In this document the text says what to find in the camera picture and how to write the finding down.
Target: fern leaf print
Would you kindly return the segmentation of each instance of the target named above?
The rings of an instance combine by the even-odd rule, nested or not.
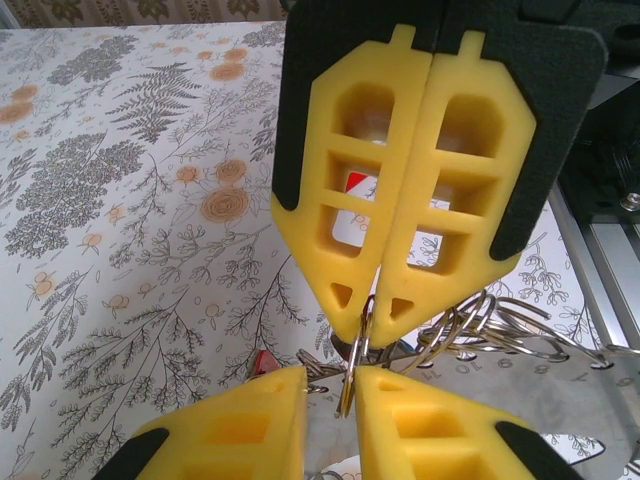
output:
[[[198,97],[189,93],[200,85],[187,79],[185,73],[191,71],[182,68],[184,63],[174,63],[164,67],[150,67],[151,73],[135,75],[142,82],[120,93],[118,97],[130,96],[109,115],[120,115],[114,123],[127,122],[118,130],[133,130],[132,135],[149,143],[156,143],[160,134],[175,123],[173,117],[179,116],[189,108],[185,100]]]

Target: triangular cutout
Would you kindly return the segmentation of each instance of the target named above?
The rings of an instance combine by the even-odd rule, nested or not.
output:
[[[391,300],[391,319],[398,320],[403,315],[411,311],[415,304],[409,300],[402,298],[394,298]]]
[[[351,295],[353,295],[353,288],[339,283],[332,283],[331,291],[333,292],[333,296],[336,298],[339,307],[343,309],[347,308],[347,305],[349,305],[349,301],[351,300]]]

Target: foam pad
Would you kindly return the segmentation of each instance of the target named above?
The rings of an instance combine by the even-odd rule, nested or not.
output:
[[[438,52],[456,54],[465,31],[487,32],[482,58],[506,65],[538,122],[491,245],[494,260],[526,247],[607,60],[596,32],[523,21],[520,3],[451,0],[437,47]]]
[[[300,175],[313,81],[354,48],[388,43],[398,24],[416,27],[412,48],[432,52],[443,0],[305,0],[287,21],[273,193],[287,210],[298,206]]]

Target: rectangular cutout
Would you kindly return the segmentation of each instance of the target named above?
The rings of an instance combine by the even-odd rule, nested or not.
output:
[[[376,162],[329,152],[325,188],[374,201],[379,175]]]
[[[422,268],[431,268],[438,263],[442,235],[417,231],[411,243],[407,264]]]
[[[496,180],[469,173],[442,170],[433,193],[436,207],[469,215],[486,215],[494,194]]]
[[[504,129],[504,119],[492,99],[456,95],[447,105],[436,148],[494,158]]]
[[[497,480],[496,474],[471,449],[447,452],[412,451],[409,462],[416,480]]]
[[[357,257],[364,245],[369,217],[326,205],[321,207],[320,214],[320,244],[342,255]]]
[[[338,99],[333,132],[386,145],[395,97],[382,85],[362,82]]]
[[[457,268],[468,240],[468,234],[443,233],[419,226],[407,265],[438,275],[450,275]]]
[[[464,430],[455,416],[434,406],[396,407],[393,419],[400,438],[464,437]]]
[[[230,413],[211,422],[204,443],[212,445],[259,444],[269,428],[269,416],[259,413]]]
[[[212,461],[202,465],[187,465],[184,480],[251,480],[254,465],[247,462]]]

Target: black rubber pad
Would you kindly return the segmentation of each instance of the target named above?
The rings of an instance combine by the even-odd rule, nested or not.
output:
[[[498,422],[496,430],[536,480],[584,480],[536,432],[511,422]]]
[[[167,438],[169,430],[156,428],[128,440],[93,480],[135,480]]]
[[[287,21],[273,193],[287,210],[300,197],[312,82],[368,40],[388,43],[396,25],[416,27],[413,48],[433,52],[444,0],[299,0]]]
[[[520,18],[532,22],[565,23],[580,0],[522,0]]]
[[[438,51],[457,54],[465,31],[486,32],[482,57],[506,65],[538,126],[491,245],[491,258],[524,250],[606,65],[590,30],[523,21],[520,0],[451,0]]]

